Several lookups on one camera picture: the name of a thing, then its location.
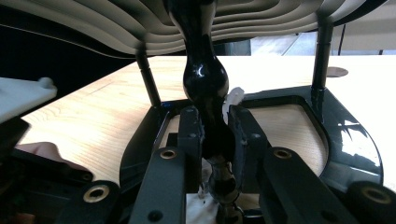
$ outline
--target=brass grommet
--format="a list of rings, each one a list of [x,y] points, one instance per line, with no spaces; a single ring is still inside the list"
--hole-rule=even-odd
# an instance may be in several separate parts
[[[291,158],[291,153],[289,153],[286,150],[282,150],[282,149],[277,149],[274,151],[274,155],[282,160],[285,159],[290,159]]]
[[[165,150],[161,153],[161,158],[170,160],[176,156],[176,152],[174,150]]]
[[[365,187],[361,190],[361,193],[366,198],[368,198],[376,203],[389,204],[392,202],[392,199],[389,197],[389,195],[380,189],[375,189],[372,187]]]
[[[84,202],[86,203],[97,203],[107,197],[110,192],[110,188],[106,185],[93,186],[87,190],[84,194]]]

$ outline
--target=black plastic frame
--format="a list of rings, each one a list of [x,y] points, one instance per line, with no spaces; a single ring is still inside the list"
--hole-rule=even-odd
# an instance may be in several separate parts
[[[329,187],[345,192],[351,183],[359,180],[382,184],[383,167],[371,136],[325,87],[332,28],[333,25],[327,22],[319,26],[312,86],[248,94],[242,106],[246,108],[290,104],[302,106],[329,152],[329,159],[320,178]],[[170,119],[178,115],[182,108],[191,105],[189,100],[160,103],[147,57],[141,56],[137,59],[140,61],[139,67],[152,107],[122,157],[120,187],[121,193],[125,194],[136,191],[139,187],[151,154],[158,149]],[[354,144],[356,139],[359,139],[358,144]]]

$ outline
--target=round hole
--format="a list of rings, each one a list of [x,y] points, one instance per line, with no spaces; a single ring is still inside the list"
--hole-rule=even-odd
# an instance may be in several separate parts
[[[332,212],[322,211],[320,214],[322,215],[322,217],[324,219],[326,219],[327,221],[329,221],[331,223],[337,223],[338,222],[338,217]]]
[[[96,189],[93,192],[90,193],[91,198],[97,198],[103,195],[105,193],[102,189]]]
[[[291,153],[286,150],[277,149],[274,151],[274,155],[280,159],[289,159],[291,158]]]
[[[158,222],[163,218],[163,213],[157,210],[151,211],[148,214],[148,221],[150,222]]]
[[[341,67],[328,67],[327,68],[327,77],[344,77],[348,74],[348,71],[345,68]]]
[[[110,188],[106,185],[93,186],[84,194],[84,201],[86,203],[97,203],[107,197]]]
[[[380,189],[366,187],[363,188],[361,192],[366,198],[376,203],[388,204],[392,202],[392,199],[389,197],[389,195]]]
[[[91,180],[91,175],[89,175],[89,174],[84,174],[84,175],[82,175],[81,176],[81,178],[83,179],[83,180]]]
[[[161,157],[166,160],[173,159],[175,156],[176,152],[174,150],[166,150],[161,153]]]

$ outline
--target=light wood surface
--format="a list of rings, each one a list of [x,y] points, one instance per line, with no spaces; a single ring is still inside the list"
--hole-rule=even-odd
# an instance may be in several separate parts
[[[311,84],[311,56],[219,59],[228,72],[230,90],[241,87],[250,93]],[[154,57],[149,61],[162,100],[185,99],[182,74],[186,58]],[[396,127],[392,101],[396,56],[331,57],[330,66],[348,70],[345,77],[328,78],[327,87],[374,138],[384,162],[385,186],[396,191],[392,142]],[[123,150],[149,106],[139,69],[132,63],[25,116],[32,128],[21,143],[52,142],[65,159],[89,168],[95,179],[119,183]],[[264,131],[274,146],[298,151],[311,169],[320,173],[327,153],[321,150],[322,143],[299,106],[252,113],[259,123],[265,123]],[[170,128],[177,129],[176,120]]]

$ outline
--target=curved wooden panel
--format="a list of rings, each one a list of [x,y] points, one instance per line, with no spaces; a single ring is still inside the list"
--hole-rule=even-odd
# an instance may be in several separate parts
[[[162,0],[0,0],[0,6],[57,22],[120,53],[160,55],[184,49],[181,34],[170,21]],[[370,6],[371,10],[375,9],[378,1],[219,0],[212,38],[226,40],[311,31],[324,21],[338,25],[339,21],[348,22],[346,18],[350,15],[356,19],[356,12],[367,13]],[[37,32],[57,37],[53,32],[45,34],[43,29]]]

